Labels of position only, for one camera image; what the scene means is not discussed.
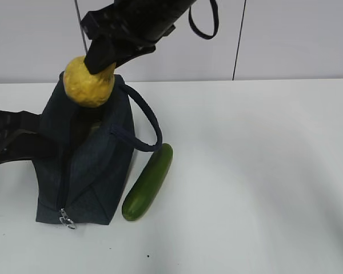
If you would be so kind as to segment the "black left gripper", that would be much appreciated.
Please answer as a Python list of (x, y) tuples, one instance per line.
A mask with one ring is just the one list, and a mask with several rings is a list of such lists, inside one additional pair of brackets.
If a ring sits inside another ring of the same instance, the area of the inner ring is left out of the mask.
[(56, 142), (37, 135), (40, 122), (40, 114), (0, 110), (0, 164), (57, 155)]

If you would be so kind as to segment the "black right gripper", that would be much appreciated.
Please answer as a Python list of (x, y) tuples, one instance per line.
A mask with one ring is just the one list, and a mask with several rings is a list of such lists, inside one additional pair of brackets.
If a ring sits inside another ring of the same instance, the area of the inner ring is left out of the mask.
[(156, 43), (173, 27), (176, 1), (114, 1), (90, 10), (81, 20), (91, 40), (84, 59), (90, 74), (113, 63), (116, 68), (156, 50)]

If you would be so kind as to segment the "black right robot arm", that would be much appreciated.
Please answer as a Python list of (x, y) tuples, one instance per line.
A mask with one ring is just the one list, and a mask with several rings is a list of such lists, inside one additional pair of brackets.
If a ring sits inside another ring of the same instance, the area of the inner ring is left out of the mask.
[(81, 27), (91, 45), (84, 64), (95, 75), (112, 64), (117, 67), (153, 53), (156, 44), (175, 29), (175, 22), (193, 1), (114, 1), (89, 11)]

